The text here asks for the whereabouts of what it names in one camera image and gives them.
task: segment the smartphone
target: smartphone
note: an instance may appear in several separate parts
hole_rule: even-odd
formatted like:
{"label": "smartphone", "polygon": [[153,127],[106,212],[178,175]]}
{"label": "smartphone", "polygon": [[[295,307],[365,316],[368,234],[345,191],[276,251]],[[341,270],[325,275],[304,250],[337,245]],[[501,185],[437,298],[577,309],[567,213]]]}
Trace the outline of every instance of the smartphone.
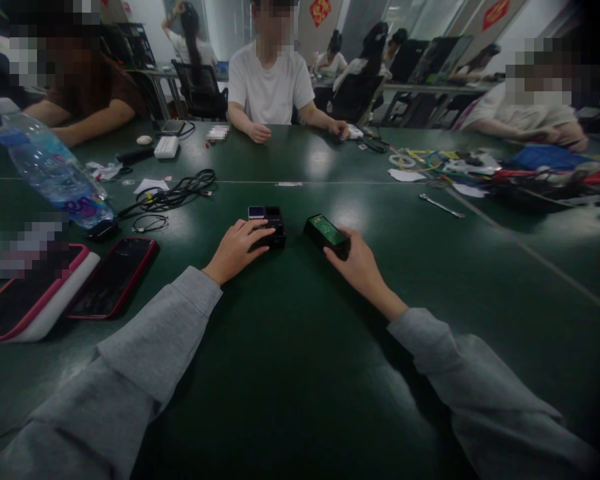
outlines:
{"label": "smartphone", "polygon": [[124,238],[93,272],[68,310],[72,319],[108,319],[119,312],[157,248],[153,239]]}
{"label": "smartphone", "polygon": [[88,256],[89,250],[84,245],[70,245],[65,250],[48,251],[44,266],[36,270],[34,275],[9,280],[0,289],[0,342],[15,338],[30,328],[32,322]]}
{"label": "smartphone", "polygon": [[185,127],[185,122],[182,120],[168,120],[164,128],[162,128],[162,133],[167,135],[178,136],[182,133],[182,129]]}

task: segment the paper scrap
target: paper scrap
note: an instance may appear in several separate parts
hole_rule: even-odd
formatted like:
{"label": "paper scrap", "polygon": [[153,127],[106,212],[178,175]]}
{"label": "paper scrap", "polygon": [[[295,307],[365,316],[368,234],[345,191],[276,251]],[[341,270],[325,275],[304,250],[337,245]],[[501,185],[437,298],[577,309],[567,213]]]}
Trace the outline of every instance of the paper scrap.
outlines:
{"label": "paper scrap", "polygon": [[477,189],[475,187],[470,187],[468,185],[463,185],[462,183],[454,183],[453,188],[456,189],[459,193],[466,195],[468,197],[474,198],[484,198],[487,192],[484,190]]}
{"label": "paper scrap", "polygon": [[393,178],[395,178],[398,181],[412,182],[412,181],[422,180],[422,179],[426,178],[424,175],[420,175],[419,173],[415,173],[415,172],[403,172],[402,170],[396,170],[396,169],[389,169],[387,171],[389,172],[390,176],[392,176]]}
{"label": "paper scrap", "polygon": [[169,190],[169,186],[166,184],[166,182],[164,180],[149,180],[149,179],[144,179],[142,180],[142,183],[140,184],[140,186],[138,186],[138,188],[136,188],[136,190],[134,190],[134,193],[140,193],[142,192],[142,190],[146,190],[146,189],[150,189],[150,188],[159,188],[162,190]]}

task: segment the computer monitor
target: computer monitor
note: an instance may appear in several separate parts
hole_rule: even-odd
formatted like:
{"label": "computer monitor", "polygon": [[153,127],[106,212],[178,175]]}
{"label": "computer monitor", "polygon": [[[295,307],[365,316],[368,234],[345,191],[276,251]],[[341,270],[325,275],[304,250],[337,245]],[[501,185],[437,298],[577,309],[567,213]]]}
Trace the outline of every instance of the computer monitor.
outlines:
{"label": "computer monitor", "polygon": [[392,80],[398,83],[407,83],[428,46],[428,40],[407,40],[393,59],[391,65]]}

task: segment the small electronic device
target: small electronic device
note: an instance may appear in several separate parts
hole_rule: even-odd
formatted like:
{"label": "small electronic device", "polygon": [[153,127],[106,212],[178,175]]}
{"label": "small electronic device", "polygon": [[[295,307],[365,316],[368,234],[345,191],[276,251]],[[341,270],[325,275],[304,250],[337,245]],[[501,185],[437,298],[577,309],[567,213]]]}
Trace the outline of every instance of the small electronic device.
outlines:
{"label": "small electronic device", "polygon": [[350,238],[338,230],[324,215],[309,217],[305,224],[305,233],[320,249],[330,248],[342,261],[349,258]]}
{"label": "small electronic device", "polygon": [[249,220],[260,219],[268,220],[268,223],[261,228],[275,228],[275,232],[254,243],[251,251],[265,246],[270,249],[284,248],[287,242],[287,232],[285,231],[285,222],[280,207],[249,207]]}
{"label": "small electronic device", "polygon": [[162,133],[166,135],[180,135],[185,127],[185,122],[182,120],[168,120],[162,128]]}
{"label": "small electronic device", "polygon": [[156,248],[153,239],[116,243],[69,308],[69,318],[108,319],[118,313]]}
{"label": "small electronic device", "polygon": [[158,146],[156,146],[153,154],[159,159],[174,158],[178,152],[178,146],[180,146],[180,140],[178,137],[162,137]]}
{"label": "small electronic device", "polygon": [[69,245],[48,251],[35,275],[9,280],[0,289],[0,342],[44,338],[99,261],[84,245]]}

